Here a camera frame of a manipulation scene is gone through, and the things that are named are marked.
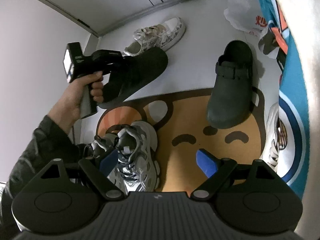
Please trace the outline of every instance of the dark blue circle outline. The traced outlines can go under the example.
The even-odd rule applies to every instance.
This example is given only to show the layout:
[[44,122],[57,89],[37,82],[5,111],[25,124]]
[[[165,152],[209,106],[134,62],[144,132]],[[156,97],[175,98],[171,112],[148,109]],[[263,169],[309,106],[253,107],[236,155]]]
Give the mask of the dark blue circle outline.
[[294,151],[294,159],[293,163],[291,165],[291,168],[289,171],[282,177],[282,180],[284,182],[288,182],[292,177],[295,175],[295,173],[298,170],[300,161],[301,161],[301,156],[302,156],[302,136],[301,136],[301,130],[300,126],[297,122],[297,119],[293,112],[291,111],[290,107],[288,104],[281,98],[279,97],[279,106],[284,110],[286,113],[289,123],[291,125],[291,129],[293,132],[293,138],[294,138],[294,146],[295,146],[295,151]]

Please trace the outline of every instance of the white tile floor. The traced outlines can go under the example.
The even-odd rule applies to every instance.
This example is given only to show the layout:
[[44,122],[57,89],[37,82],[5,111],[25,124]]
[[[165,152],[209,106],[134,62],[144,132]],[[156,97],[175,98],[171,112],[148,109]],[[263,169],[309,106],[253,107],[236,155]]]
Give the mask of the white tile floor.
[[[276,60],[259,51],[257,37],[234,29],[225,19],[223,11],[227,6],[227,0],[192,0],[135,20],[106,34],[100,41],[99,49],[123,51],[132,42],[132,34],[138,28],[159,24],[173,16],[181,17],[187,25],[183,38],[167,51],[169,64],[165,72],[129,100],[213,87],[218,57],[223,54],[230,41],[242,40],[250,45],[256,57],[254,78],[265,95],[265,115],[268,115],[268,109],[278,99],[281,71]],[[97,123],[104,111],[99,109],[97,114],[82,121],[82,142],[92,142]]]

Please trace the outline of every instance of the ribbed black surface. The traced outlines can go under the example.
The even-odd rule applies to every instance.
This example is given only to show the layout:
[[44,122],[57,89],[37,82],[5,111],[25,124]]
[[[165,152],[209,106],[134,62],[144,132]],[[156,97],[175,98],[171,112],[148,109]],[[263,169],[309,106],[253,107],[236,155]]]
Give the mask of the ribbed black surface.
[[63,236],[23,232],[18,240],[244,240],[301,239],[292,232],[278,236],[249,236],[221,222],[207,203],[190,200],[183,192],[131,193],[109,202],[90,225]]

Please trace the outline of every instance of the white plastic bag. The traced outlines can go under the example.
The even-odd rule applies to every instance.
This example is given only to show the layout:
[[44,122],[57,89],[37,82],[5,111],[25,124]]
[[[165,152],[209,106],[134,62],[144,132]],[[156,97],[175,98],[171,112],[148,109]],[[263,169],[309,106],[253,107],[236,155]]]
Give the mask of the white plastic bag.
[[260,36],[262,30],[267,27],[259,0],[228,0],[224,16],[234,28],[256,36]]

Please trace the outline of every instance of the sleeve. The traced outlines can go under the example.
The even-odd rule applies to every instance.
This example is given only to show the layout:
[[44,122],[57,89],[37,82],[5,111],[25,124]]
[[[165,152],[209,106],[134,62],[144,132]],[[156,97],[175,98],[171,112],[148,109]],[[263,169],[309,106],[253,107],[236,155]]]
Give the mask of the sleeve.
[[32,134],[32,140],[13,167],[0,202],[0,236],[12,239],[19,228],[11,212],[15,196],[49,161],[61,158],[64,163],[75,163],[81,158],[77,146],[47,115]]

